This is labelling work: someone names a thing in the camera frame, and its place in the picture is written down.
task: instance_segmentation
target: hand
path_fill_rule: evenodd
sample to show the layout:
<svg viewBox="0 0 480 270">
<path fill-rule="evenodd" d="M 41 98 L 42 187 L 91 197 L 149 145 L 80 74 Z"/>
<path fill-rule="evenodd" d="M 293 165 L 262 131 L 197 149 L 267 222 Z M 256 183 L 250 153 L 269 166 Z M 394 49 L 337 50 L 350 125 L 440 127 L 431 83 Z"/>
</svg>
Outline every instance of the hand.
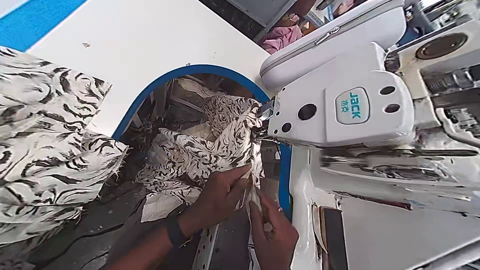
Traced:
<svg viewBox="0 0 480 270">
<path fill-rule="evenodd" d="M 241 177 L 251 167 L 248 164 L 226 172 L 213 172 L 210 175 L 197 201 L 178 217 L 185 236 L 218 224 L 233 214 L 243 192 L 251 183 L 249 178 Z"/>
<path fill-rule="evenodd" d="M 289 270 L 293 251 L 299 239 L 295 227 L 278 211 L 278 206 L 262 191 L 257 190 L 263 209 L 263 220 L 256 203 L 250 201 L 253 245 L 262 270 Z M 264 232 L 264 222 L 273 226 L 271 232 Z"/>
</svg>

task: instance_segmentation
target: screw hole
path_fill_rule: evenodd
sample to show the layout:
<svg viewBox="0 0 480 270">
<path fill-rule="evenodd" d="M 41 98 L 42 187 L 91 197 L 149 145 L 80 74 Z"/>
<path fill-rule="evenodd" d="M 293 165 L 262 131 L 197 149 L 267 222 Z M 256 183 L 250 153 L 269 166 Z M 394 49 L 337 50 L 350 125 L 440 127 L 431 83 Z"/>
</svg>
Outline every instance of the screw hole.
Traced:
<svg viewBox="0 0 480 270">
<path fill-rule="evenodd" d="M 398 104 L 390 104 L 387 106 L 387 108 L 385 108 L 385 112 L 387 113 L 393 113 L 393 112 L 396 112 L 400 109 L 400 105 Z"/>
<path fill-rule="evenodd" d="M 388 94 L 392 94 L 394 91 L 395 91 L 395 87 L 387 86 L 387 87 L 384 87 L 382 90 L 380 90 L 380 94 L 388 95 Z"/>
<path fill-rule="evenodd" d="M 283 132 L 283 133 L 287 133 L 287 132 L 290 131 L 291 128 L 292 128 L 292 124 L 290 124 L 290 123 L 285 123 L 285 124 L 283 124 L 283 126 L 282 126 L 282 132 Z"/>
</svg>

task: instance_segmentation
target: fabric scrap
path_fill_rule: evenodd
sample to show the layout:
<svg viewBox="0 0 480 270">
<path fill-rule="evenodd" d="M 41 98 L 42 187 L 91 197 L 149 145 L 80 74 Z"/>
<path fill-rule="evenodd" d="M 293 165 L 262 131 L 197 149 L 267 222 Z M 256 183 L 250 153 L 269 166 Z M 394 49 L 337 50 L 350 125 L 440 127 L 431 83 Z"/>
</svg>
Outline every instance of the fabric scrap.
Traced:
<svg viewBox="0 0 480 270">
<path fill-rule="evenodd" d="M 213 96 L 224 95 L 224 93 L 222 93 L 222 92 L 213 91 L 213 90 L 199 84 L 198 82 L 190 80 L 190 79 L 178 78 L 177 82 L 179 83 L 180 87 L 182 87 L 184 90 L 197 93 L 199 96 L 201 96 L 203 98 L 209 98 L 209 97 L 213 97 Z"/>
<path fill-rule="evenodd" d="M 160 128 L 151 148 L 155 154 L 149 154 L 135 179 L 151 191 L 142 222 L 164 218 L 184 202 L 193 203 L 215 171 L 251 163 L 252 178 L 259 186 L 264 176 L 260 141 L 251 139 L 252 128 L 262 126 L 256 116 L 259 107 L 259 102 L 249 98 L 208 98 L 204 110 L 212 133 L 218 133 L 215 142 Z"/>
<path fill-rule="evenodd" d="M 0 244 L 77 218 L 127 146 L 85 127 L 111 84 L 0 47 Z"/>
</svg>

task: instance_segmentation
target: left hand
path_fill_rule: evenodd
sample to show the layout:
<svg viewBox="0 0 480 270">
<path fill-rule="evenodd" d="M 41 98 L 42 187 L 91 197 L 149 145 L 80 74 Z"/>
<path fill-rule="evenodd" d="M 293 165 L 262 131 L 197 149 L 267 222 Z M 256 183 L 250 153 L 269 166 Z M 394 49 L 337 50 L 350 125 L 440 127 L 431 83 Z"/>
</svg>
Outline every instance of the left hand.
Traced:
<svg viewBox="0 0 480 270">
<path fill-rule="evenodd" d="M 248 164 L 226 172 L 213 172 L 210 175 L 197 201 L 178 217 L 178 223 L 185 236 L 218 224 L 233 214 L 243 192 L 251 184 L 249 178 L 241 179 L 251 167 Z"/>
</svg>

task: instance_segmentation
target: right hand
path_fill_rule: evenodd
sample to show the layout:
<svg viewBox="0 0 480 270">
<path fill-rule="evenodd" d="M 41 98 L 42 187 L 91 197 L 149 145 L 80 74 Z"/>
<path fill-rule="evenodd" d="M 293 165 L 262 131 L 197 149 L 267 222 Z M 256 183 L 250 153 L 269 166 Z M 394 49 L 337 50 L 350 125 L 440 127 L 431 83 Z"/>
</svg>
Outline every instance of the right hand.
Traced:
<svg viewBox="0 0 480 270">
<path fill-rule="evenodd" d="M 283 212 L 278 211 L 276 203 L 265 193 L 257 190 L 262 204 L 262 217 L 257 204 L 250 201 L 253 245 L 258 263 L 262 270 L 289 270 L 299 234 L 287 220 Z M 273 226 L 271 232 L 264 232 L 264 222 Z"/>
</svg>

